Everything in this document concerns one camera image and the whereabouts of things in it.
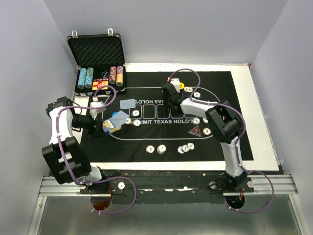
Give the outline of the card deck in case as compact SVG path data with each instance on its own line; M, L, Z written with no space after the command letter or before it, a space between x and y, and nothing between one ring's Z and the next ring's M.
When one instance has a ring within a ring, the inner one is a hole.
M107 78L97 78L92 82L92 90L96 91L100 87L107 86L109 84L109 80Z

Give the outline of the green chip row in case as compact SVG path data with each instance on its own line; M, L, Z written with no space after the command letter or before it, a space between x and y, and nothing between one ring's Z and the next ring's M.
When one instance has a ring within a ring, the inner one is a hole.
M86 71L85 88L90 89L93 82L94 68L89 67Z

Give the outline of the red poker chip stack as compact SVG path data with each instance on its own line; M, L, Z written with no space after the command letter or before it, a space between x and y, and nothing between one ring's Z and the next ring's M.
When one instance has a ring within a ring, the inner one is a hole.
M148 145L148 146L146 147L146 152L147 152L147 153L153 153L154 151L155 151L155 147L154 147L154 146Z

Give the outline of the grey poker chip stack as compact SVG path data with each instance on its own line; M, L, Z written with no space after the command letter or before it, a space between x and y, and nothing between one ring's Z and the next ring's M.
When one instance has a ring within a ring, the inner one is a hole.
M158 154L164 154L165 152L166 152L166 146L165 145L163 145L163 144L161 144L161 145L159 145L158 147L157 147L157 153Z

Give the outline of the white table board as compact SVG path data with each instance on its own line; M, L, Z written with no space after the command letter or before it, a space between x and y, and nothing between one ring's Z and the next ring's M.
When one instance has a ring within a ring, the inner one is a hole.
M246 121L247 135L253 155L252 161L244 161L247 170L279 170L279 161L270 132L247 64L178 64L178 63L127 63L127 72L173 72L188 68L195 71L229 71L232 74L239 105ZM91 163L105 170L161 170L161 171L222 171L223 161L207 162L133 162Z

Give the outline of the red triangular dealer button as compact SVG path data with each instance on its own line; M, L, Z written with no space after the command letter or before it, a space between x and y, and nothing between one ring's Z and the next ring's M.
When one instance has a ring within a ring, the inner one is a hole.
M198 125L192 128L188 133L197 137L201 137L201 130Z

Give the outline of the blue backed card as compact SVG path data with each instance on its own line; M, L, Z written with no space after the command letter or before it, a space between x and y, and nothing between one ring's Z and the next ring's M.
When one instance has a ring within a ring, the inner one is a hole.
M136 106L136 101L134 98L132 99L124 99L119 101L120 104L120 109L125 110L125 109L132 109L135 108Z

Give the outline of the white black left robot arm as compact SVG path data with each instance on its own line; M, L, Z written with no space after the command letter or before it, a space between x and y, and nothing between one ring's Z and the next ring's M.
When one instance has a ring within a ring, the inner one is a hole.
M77 114L74 102L65 96L48 104L46 113L52 122L52 134L42 155L55 180L61 185L75 183L104 193L109 186L104 171L91 166L87 153L73 135L73 129L85 129L89 136L96 137L103 132L101 120Z

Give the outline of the blue playing card box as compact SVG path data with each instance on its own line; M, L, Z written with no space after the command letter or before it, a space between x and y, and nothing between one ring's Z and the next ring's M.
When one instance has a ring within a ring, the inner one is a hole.
M103 131L105 132L105 134L108 135L108 134L111 134L113 132L120 130L121 126L115 127L113 125L113 123L109 119L107 119L107 120L103 121L102 128L103 128Z

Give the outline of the red 100 poker chip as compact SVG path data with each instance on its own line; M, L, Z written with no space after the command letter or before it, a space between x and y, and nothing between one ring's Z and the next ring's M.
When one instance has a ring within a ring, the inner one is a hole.
M131 124L131 123L132 123L132 120L131 120L130 118L127 118L125 123L126 123L126 124Z

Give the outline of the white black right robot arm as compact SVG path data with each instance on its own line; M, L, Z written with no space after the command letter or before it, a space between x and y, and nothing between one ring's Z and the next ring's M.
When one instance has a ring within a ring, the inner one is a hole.
M165 104L179 114L195 115L208 120L213 137L221 144L225 160L225 187L235 192L243 186L247 171L243 167L240 140L246 132L241 113L228 101L208 102L179 93L173 84L161 87Z

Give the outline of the blue poker chip stack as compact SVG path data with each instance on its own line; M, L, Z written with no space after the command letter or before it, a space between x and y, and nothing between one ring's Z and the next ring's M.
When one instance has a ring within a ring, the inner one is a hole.
M184 154L184 153L187 153L190 150L194 150L194 149L195 149L195 145L193 143L189 142L187 144L179 146L177 148L177 152L180 153L180 154Z

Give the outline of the grey 1 poker chip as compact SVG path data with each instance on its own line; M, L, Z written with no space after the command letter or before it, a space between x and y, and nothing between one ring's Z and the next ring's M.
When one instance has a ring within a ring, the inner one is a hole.
M141 125L141 121L138 120L138 119L134 119L134 120L133 120L133 125L134 125L135 127L139 127L139 126Z

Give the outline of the orange chip row in case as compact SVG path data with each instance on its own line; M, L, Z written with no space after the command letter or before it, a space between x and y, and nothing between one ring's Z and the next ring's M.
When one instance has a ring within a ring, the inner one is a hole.
M116 85L118 87L121 87L123 85L123 81L124 81L124 67L118 66L116 72Z

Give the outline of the blue backed card fan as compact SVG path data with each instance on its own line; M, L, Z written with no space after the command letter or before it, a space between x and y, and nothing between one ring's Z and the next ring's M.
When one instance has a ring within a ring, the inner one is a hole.
M114 116L109 118L109 120L113 124L114 127L119 127L119 126L125 124L128 118L129 118L129 114L127 114L121 110L121 111L117 112Z

